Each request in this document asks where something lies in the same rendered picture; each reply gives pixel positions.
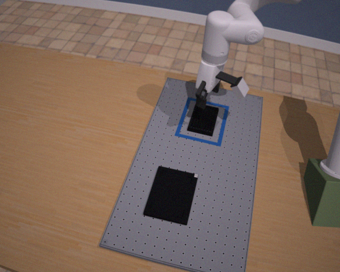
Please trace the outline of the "blue tape outline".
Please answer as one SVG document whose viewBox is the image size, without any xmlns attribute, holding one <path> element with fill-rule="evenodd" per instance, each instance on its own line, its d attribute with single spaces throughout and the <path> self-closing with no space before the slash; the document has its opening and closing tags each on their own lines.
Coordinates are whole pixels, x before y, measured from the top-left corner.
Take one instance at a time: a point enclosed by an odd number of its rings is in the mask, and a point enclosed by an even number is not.
<svg viewBox="0 0 340 272">
<path fill-rule="evenodd" d="M 226 124 L 226 120 L 227 120 L 227 115 L 228 115 L 228 110 L 229 110 L 229 106 L 225 106 L 225 105 L 221 105 L 221 104 L 216 104 L 216 103 L 212 103 L 212 102 L 208 102 L 206 104 L 210 104 L 210 105 L 214 105 L 214 106 L 219 106 L 219 107 L 223 107 L 225 108 L 224 111 L 224 116 L 223 116 L 223 120 L 222 120 L 222 125 L 221 125 L 221 129 L 220 129 L 220 133 L 219 133 L 219 138 L 218 138 L 218 142 L 213 142 L 213 141 L 208 141 L 208 140 L 204 140 L 204 139 L 200 139 L 200 138 L 195 138 L 195 137 L 191 137 L 191 136 L 187 136 L 187 135 L 183 135 L 183 134 L 179 134 L 183 121 L 185 119 L 185 115 L 187 113 L 187 109 L 189 107 L 190 101 L 196 101 L 196 99 L 194 98 L 189 98 L 187 99 L 186 105 L 184 107 L 180 122 L 178 124 L 175 136 L 178 137 L 182 137 L 182 138 L 187 138 L 187 139 L 191 139 L 191 140 L 195 140 L 195 141 L 199 141 L 199 142 L 203 142 L 203 143 L 208 143 L 208 144 L 212 144 L 212 145 L 216 145 L 216 146 L 221 146 L 222 143 L 222 138 L 223 138 L 223 134 L 224 134 L 224 128 L 225 128 L 225 124 Z"/>
</svg>

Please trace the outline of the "black rectangular pad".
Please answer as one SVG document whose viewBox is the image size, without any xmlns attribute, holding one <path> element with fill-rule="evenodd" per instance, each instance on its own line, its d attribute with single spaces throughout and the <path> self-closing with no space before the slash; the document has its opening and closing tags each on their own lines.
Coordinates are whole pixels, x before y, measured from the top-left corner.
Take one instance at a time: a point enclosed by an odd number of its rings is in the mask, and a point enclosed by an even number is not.
<svg viewBox="0 0 340 272">
<path fill-rule="evenodd" d="M 198 174 L 159 166 L 143 215 L 187 225 Z"/>
</svg>

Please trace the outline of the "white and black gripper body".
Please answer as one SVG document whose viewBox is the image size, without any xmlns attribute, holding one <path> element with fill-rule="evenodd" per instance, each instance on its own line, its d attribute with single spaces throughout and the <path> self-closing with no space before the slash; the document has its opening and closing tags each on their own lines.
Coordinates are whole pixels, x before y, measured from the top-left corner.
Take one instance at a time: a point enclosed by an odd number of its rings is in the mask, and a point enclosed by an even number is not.
<svg viewBox="0 0 340 272">
<path fill-rule="evenodd" d="M 202 61 L 200 63 L 200 67 L 198 70 L 195 87 L 198 89 L 201 82 L 205 81 L 207 93 L 210 93 L 220 81 L 215 77 L 218 75 L 220 71 L 224 72 L 224 65 L 227 61 L 222 64 L 211 64 L 205 61 L 202 57 L 201 59 Z"/>
</svg>

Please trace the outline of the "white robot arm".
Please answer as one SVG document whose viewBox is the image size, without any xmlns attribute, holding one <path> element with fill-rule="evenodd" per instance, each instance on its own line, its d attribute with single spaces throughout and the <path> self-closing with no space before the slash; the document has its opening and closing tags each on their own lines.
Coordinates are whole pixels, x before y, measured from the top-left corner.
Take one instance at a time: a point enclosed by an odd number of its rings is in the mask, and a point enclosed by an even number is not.
<svg viewBox="0 0 340 272">
<path fill-rule="evenodd" d="M 235 0 L 227 12 L 213 11 L 206 19 L 202 58 L 211 64 L 227 61 L 231 42 L 253 45 L 264 37 L 264 27 L 255 12 L 266 4 L 282 2 L 297 4 L 301 0 Z M 249 87 L 243 77 L 234 77 L 220 71 L 215 77 L 231 84 L 231 89 L 238 99 L 244 98 Z M 320 162 L 320 168 L 326 174 L 340 179 L 340 112 L 327 159 Z"/>
</svg>

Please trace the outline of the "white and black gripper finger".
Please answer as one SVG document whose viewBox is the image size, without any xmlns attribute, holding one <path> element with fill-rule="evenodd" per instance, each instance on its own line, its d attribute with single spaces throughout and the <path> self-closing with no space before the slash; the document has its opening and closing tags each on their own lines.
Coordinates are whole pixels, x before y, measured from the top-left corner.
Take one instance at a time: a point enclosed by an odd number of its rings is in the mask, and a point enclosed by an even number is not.
<svg viewBox="0 0 340 272">
<path fill-rule="evenodd" d="M 220 86 L 220 83 L 218 83 L 218 84 L 214 87 L 214 89 L 213 89 L 212 91 L 215 92 L 215 93 L 218 93 L 218 91 L 219 91 L 219 86 Z"/>
<path fill-rule="evenodd" d="M 207 99 L 206 99 L 206 97 L 207 97 L 207 90 L 205 90 L 204 88 L 205 88 L 205 86 L 206 86 L 206 82 L 205 81 L 202 81 L 201 82 L 201 84 L 200 84 L 200 86 L 199 86 L 199 88 L 198 88 L 198 90 L 196 91 L 196 106 L 197 107 L 200 107 L 200 108 L 202 108 L 202 109 L 205 109 L 205 107 L 206 107 L 206 102 L 207 102 Z M 202 95 L 202 91 L 204 91 L 205 92 L 205 94 L 204 94 L 204 96 Z"/>
</svg>

